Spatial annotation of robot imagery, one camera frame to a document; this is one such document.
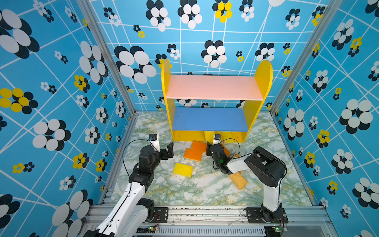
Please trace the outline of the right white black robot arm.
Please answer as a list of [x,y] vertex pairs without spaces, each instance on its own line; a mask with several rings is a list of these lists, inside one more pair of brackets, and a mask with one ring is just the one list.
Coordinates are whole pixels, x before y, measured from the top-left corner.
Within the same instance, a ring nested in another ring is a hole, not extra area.
[[287,174],[286,164],[258,146],[253,152],[239,158],[228,157],[221,143],[207,143],[207,154],[212,156],[213,163],[219,171],[233,175],[241,171],[251,170],[263,183],[263,203],[258,212],[251,216],[260,218],[267,223],[288,223],[288,218],[280,201],[280,187]]

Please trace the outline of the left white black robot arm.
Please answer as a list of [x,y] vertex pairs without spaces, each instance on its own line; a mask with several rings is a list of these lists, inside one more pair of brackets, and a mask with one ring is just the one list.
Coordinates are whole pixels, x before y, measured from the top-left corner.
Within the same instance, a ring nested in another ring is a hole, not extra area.
[[129,177],[129,184],[105,220],[85,237],[132,237],[145,221],[154,217],[155,203],[144,195],[154,179],[154,171],[161,160],[174,156],[174,143],[158,149],[158,142],[141,148],[139,162]]

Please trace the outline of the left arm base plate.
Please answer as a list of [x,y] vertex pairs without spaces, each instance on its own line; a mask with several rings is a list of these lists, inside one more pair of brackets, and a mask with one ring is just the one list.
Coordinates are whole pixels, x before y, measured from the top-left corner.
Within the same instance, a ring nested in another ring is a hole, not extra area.
[[145,223],[167,223],[169,208],[168,207],[155,207],[154,214],[151,219],[145,221]]

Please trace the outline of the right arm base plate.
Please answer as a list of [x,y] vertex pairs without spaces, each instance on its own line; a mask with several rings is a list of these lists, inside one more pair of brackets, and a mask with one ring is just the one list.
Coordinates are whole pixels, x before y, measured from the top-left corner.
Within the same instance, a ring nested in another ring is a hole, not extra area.
[[249,224],[288,224],[288,217],[283,207],[275,212],[263,207],[247,207],[242,215],[248,219]]

